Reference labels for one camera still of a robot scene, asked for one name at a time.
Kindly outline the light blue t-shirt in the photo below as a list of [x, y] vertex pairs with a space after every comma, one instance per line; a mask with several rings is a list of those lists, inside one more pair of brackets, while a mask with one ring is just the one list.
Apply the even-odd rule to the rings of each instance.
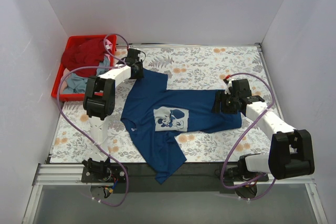
[[[110, 66], [110, 56], [105, 54], [103, 62], [99, 62], [99, 67], [107, 67]], [[104, 74], [108, 69], [98, 68], [96, 69], [96, 76]], [[63, 72], [63, 76], [65, 76], [68, 72], [68, 69], [65, 69]], [[81, 77], [76, 73], [70, 74], [65, 81], [62, 83], [60, 88], [60, 93], [64, 94], [76, 94], [76, 93], [85, 93], [86, 84], [88, 78]]]

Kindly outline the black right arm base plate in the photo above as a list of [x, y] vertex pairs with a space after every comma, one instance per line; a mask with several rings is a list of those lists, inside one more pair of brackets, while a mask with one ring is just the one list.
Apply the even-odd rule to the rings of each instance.
[[241, 172], [237, 163], [229, 162], [224, 170], [224, 182], [247, 182], [263, 173]]

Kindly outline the dark red t-shirt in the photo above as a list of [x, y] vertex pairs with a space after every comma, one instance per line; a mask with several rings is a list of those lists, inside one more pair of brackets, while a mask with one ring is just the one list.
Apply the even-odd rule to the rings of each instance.
[[70, 37], [62, 54], [62, 65], [72, 71], [80, 67], [99, 66], [105, 60], [103, 38]]

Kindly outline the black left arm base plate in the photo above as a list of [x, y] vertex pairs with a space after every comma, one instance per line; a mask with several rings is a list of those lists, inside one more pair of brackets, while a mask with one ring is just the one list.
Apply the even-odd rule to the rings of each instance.
[[81, 181], [83, 183], [119, 183], [126, 182], [126, 172], [119, 165], [106, 161], [94, 161], [92, 158], [82, 161]]

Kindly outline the blue Mickey Mouse t-shirt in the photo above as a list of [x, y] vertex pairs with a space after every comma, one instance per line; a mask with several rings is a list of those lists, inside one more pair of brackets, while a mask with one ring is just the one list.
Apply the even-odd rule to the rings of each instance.
[[238, 129], [242, 121], [238, 114], [212, 112], [215, 90], [169, 90], [166, 74], [143, 72], [128, 94], [121, 122], [162, 184], [186, 161], [176, 136]]

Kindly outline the floral patterned table mat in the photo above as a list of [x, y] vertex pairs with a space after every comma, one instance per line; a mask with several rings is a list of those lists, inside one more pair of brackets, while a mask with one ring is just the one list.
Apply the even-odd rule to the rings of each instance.
[[[144, 67], [168, 76], [171, 90], [214, 90], [224, 87], [223, 79], [229, 74], [246, 78], [254, 95], [267, 103], [272, 98], [268, 91], [270, 81], [264, 59], [255, 46], [249, 47], [145, 47]], [[119, 85], [115, 109], [109, 117], [106, 143], [111, 156], [122, 163], [141, 163], [143, 158], [129, 137], [121, 114], [133, 80]], [[66, 102], [60, 117], [49, 163], [80, 163], [91, 153], [89, 119], [81, 102]], [[267, 154], [270, 140], [251, 120], [242, 119], [239, 129], [212, 134], [192, 132], [176, 138], [188, 162], [222, 162], [226, 158], [237, 161], [244, 154]]]

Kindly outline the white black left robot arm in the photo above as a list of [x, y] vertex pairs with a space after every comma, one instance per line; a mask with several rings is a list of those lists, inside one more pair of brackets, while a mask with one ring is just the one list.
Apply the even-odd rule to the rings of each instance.
[[94, 140], [89, 158], [97, 162], [108, 159], [108, 117], [112, 114], [116, 103], [116, 88], [129, 79], [141, 79], [144, 52], [130, 48], [126, 57], [106, 73], [88, 78], [83, 108], [90, 122], [90, 137]]

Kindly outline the aluminium frame rail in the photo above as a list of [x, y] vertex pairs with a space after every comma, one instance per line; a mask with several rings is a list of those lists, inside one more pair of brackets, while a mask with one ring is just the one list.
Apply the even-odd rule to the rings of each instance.
[[310, 176], [264, 178], [225, 189], [219, 163], [187, 163], [164, 184], [146, 164], [129, 164], [130, 184], [109, 194], [80, 164], [39, 165], [23, 223], [327, 223]]

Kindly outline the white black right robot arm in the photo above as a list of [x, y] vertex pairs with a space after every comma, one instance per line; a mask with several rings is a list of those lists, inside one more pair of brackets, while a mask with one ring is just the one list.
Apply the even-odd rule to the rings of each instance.
[[287, 124], [258, 95], [253, 95], [247, 79], [226, 78], [227, 88], [215, 95], [213, 112], [241, 113], [258, 126], [270, 139], [268, 154], [247, 154], [239, 158], [236, 172], [242, 180], [251, 180], [257, 174], [272, 174], [281, 180], [315, 171], [311, 134]]

